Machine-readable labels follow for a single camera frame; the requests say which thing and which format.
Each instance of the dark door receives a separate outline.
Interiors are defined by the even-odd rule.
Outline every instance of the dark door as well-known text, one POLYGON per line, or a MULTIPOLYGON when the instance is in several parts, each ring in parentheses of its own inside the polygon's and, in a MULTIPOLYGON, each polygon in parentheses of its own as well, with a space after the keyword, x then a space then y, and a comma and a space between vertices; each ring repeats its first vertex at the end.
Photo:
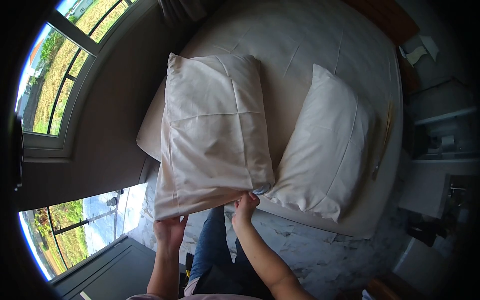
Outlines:
POLYGON ((64 299, 127 299, 145 294, 155 252, 125 237, 53 280, 64 299))

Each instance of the person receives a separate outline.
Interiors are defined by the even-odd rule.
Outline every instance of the person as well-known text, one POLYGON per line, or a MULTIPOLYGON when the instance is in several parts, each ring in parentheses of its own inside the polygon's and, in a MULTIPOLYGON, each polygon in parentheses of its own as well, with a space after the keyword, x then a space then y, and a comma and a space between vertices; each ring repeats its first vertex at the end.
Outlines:
MULTIPOLYGON (((213 208, 204 223, 193 257, 185 300, 311 300, 287 264, 252 225, 258 197, 243 192, 235 202, 232 225, 237 240, 233 263, 227 246, 224 207, 213 208)), ((154 222, 158 243, 147 293, 129 300, 173 300, 179 292, 179 250, 188 216, 154 222)))

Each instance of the hand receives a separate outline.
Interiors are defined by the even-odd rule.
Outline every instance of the hand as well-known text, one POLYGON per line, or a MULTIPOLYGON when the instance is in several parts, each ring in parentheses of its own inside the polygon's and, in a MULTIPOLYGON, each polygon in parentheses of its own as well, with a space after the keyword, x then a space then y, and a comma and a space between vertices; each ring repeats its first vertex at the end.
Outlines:
POLYGON ((159 250, 165 250, 169 254, 178 253, 181 242, 183 241, 183 233, 187 226, 188 215, 183 217, 175 217, 163 221, 155 221, 153 223, 153 231, 159 250))
POLYGON ((244 191, 240 200, 235 201, 235 215, 232 218, 233 229, 243 224, 252 223, 252 215, 260 199, 252 192, 244 191))

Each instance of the roof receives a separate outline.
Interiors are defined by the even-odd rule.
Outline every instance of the roof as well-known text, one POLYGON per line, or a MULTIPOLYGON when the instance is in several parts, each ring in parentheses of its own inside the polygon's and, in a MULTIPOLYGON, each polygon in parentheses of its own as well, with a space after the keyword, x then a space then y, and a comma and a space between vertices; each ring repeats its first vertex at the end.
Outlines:
POLYGON ((43 40, 44 40, 44 39, 41 39, 41 40, 38 42, 38 44, 33 48, 32 54, 30 54, 30 59, 29 59, 29 62, 28 62, 28 65, 29 65, 29 66, 32 65, 33 59, 35 58, 36 53, 37 53, 38 50, 40 49, 40 46, 42 45, 43 40))

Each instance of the mattress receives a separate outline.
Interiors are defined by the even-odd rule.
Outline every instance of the mattress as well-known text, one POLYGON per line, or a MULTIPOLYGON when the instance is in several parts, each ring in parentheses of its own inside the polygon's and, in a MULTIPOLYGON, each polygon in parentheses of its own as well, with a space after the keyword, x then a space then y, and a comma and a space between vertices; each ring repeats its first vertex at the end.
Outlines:
MULTIPOLYGON (((251 54, 261 61, 260 79, 274 170, 295 127, 316 63, 367 97, 377 128, 364 182, 339 223, 283 208, 261 198, 259 208, 315 228, 370 238, 389 198, 400 156, 403 105, 396 48, 367 18, 340 0, 227 1, 180 55, 251 54), (375 181, 388 102, 395 122, 375 181)), ((137 137, 138 145, 159 159, 165 82, 152 101, 137 137)))

